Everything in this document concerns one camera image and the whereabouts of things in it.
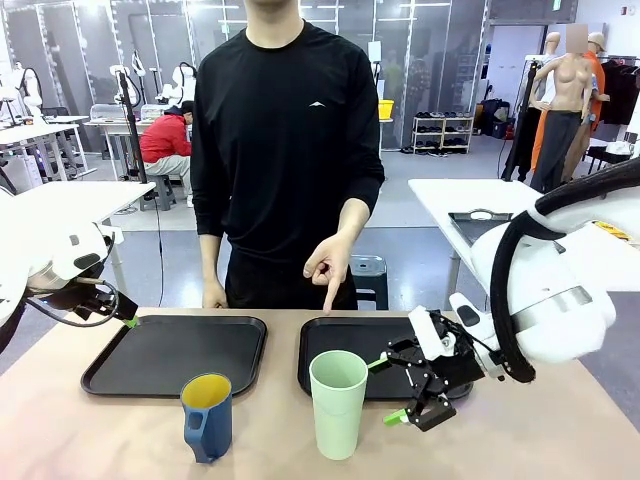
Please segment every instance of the shoe rack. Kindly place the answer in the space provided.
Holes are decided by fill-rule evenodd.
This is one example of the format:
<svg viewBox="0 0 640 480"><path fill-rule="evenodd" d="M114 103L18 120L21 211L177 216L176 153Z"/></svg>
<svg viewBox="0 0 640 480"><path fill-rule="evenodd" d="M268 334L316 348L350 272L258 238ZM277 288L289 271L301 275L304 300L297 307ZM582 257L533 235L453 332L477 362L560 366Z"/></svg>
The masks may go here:
<svg viewBox="0 0 640 480"><path fill-rule="evenodd" d="M419 133L418 129L423 126L437 127L439 132L422 132ZM447 132L447 127L453 127L456 130L454 132ZM464 150L464 153L469 153L469 146L471 145L471 134L473 132L473 117L439 117L439 118L418 118L414 117L413 126L411 129L411 146L413 147L413 153L426 150L441 150L441 149L454 149ZM446 140L452 137L464 136L466 142L460 145L445 145ZM436 142L437 145L430 145L428 147L417 145L419 141L422 142Z"/></svg>

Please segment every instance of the mug handle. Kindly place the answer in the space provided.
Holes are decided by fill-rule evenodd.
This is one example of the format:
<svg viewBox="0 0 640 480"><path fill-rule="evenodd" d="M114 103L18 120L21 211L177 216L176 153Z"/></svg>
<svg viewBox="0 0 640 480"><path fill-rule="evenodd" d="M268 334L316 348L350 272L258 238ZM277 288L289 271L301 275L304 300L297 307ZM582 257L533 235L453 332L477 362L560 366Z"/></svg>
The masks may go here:
<svg viewBox="0 0 640 480"><path fill-rule="evenodd" d="M194 415L200 415L202 417L198 428L191 427L191 420ZM207 423L208 417L208 410L190 411L187 413L184 421L184 441L187 442L187 445L189 445L191 450L193 450L197 463L210 463L213 460L207 455L204 450L204 445L202 444L202 436L204 434L204 427Z"/></svg>

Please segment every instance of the pole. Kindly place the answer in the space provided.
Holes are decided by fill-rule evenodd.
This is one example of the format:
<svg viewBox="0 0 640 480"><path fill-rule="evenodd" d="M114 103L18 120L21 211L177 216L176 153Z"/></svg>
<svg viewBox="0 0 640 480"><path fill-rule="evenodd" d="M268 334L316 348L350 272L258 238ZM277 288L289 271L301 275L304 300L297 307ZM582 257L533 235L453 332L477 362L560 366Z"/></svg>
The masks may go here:
<svg viewBox="0 0 640 480"><path fill-rule="evenodd" d="M118 72L120 79L120 87L122 90L122 103L127 110L127 123L129 124L129 131L131 132L131 149L133 150L133 161L138 168L138 177L142 183L147 183L147 174L144 171L144 163L142 161L142 151L140 150L140 139L138 138L138 129L136 127L136 117L133 114L133 106L131 105L131 98L129 97L129 84L127 83L127 77L124 72Z"/></svg>
<svg viewBox="0 0 640 480"><path fill-rule="evenodd" d="M520 104L520 111L518 112L518 124L516 126L516 133L513 138L513 144L511 145L511 151L509 152L507 163L505 164L501 176L502 180L505 180L507 182L511 181L511 175L513 175L513 170L516 168L516 153L518 152L518 143L520 143L520 133L522 132L524 117L527 114L527 105L529 105L531 90L533 90L533 79L536 77L536 73L538 73L538 68L539 65L536 62L532 62L531 66L529 67L527 87L524 90L524 98L522 99L522 103Z"/></svg>

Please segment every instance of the light green cup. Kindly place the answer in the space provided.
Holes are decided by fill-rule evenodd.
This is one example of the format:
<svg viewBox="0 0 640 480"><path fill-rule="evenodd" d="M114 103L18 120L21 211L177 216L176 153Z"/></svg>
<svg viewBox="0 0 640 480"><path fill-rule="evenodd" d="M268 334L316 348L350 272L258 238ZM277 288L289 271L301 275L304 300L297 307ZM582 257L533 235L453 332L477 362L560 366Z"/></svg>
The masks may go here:
<svg viewBox="0 0 640 480"><path fill-rule="evenodd" d="M309 374L318 450L331 460L347 459L358 445L367 364L354 353L331 350L313 359Z"/></svg>

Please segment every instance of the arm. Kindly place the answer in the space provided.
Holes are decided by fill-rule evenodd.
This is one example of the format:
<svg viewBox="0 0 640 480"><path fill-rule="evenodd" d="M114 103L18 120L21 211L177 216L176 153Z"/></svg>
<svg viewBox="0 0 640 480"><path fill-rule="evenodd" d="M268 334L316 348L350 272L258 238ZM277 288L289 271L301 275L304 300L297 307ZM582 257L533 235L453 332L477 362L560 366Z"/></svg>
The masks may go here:
<svg viewBox="0 0 640 480"><path fill-rule="evenodd" d="M378 94L369 60L362 51L352 73L346 129L345 202L338 231L318 245L304 266L306 278L311 278L314 285L328 287L323 307L326 313L331 311L340 284L346 279L351 249L373 212L384 181L378 155Z"/></svg>
<svg viewBox="0 0 640 480"><path fill-rule="evenodd" d="M183 124L176 128L175 134L171 137L171 145L178 155L183 157L191 156L191 143L187 140L187 126Z"/></svg>
<svg viewBox="0 0 640 480"><path fill-rule="evenodd" d="M584 120L589 115L589 104L591 103L591 92L593 92L593 82L591 80L591 76L593 75L591 71L591 64L588 64L587 70L589 71L589 80L587 80L584 84L584 92L582 92L582 119Z"/></svg>
<svg viewBox="0 0 640 480"><path fill-rule="evenodd" d="M206 66L201 67L196 83L191 185L202 256L203 307L213 308L227 306L224 289L218 280L217 267L224 234L222 216L229 203L229 186L212 128L206 118L209 99L207 89L200 87L208 81L205 72Z"/></svg>

